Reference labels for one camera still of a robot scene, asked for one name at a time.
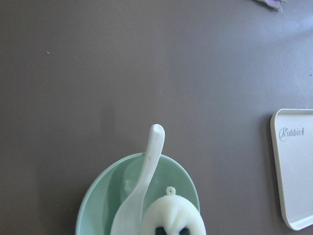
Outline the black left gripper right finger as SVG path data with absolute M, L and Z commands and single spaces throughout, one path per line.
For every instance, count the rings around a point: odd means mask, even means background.
M 178 235 L 190 235 L 190 231 L 187 227 L 180 228 Z

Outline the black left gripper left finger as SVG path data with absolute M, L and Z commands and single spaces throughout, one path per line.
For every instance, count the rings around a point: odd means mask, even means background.
M 167 235 L 167 233 L 163 227 L 157 227 L 155 229 L 155 235 Z

